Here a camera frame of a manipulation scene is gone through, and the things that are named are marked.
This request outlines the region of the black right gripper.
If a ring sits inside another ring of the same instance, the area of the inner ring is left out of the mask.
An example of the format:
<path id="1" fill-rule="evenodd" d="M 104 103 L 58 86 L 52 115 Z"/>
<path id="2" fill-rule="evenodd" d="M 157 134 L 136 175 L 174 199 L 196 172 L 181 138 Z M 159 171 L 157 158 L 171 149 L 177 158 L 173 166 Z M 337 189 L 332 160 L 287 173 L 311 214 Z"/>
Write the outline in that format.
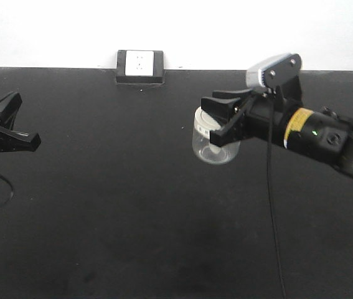
<path id="1" fill-rule="evenodd" d="M 222 126 L 214 133 L 219 145 L 259 138 L 283 146 L 289 119 L 303 107 L 298 76 L 266 92 L 254 88 L 215 90 L 212 96 L 202 97 L 200 104 Z"/>

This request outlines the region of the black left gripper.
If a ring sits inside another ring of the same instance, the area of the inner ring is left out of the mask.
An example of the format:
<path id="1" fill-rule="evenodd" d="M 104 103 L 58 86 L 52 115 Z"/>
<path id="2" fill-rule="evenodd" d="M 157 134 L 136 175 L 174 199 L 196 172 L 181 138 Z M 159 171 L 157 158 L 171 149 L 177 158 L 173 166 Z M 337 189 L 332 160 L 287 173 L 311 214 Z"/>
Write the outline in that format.
<path id="1" fill-rule="evenodd" d="M 0 98 L 0 153 L 34 152 L 41 144 L 38 133 L 11 131 L 21 104 L 19 92 L 11 92 Z"/>

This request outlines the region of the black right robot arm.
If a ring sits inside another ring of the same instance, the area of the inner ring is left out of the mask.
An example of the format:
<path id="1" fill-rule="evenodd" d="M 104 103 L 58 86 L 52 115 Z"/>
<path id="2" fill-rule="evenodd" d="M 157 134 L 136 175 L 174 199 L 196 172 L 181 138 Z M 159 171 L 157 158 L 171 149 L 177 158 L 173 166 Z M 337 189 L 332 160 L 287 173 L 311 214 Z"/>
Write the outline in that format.
<path id="1" fill-rule="evenodd" d="M 353 118 L 305 108 L 298 76 L 265 92 L 217 90 L 201 99 L 201 108 L 220 124 L 210 132 L 213 145 L 259 138 L 353 178 Z"/>

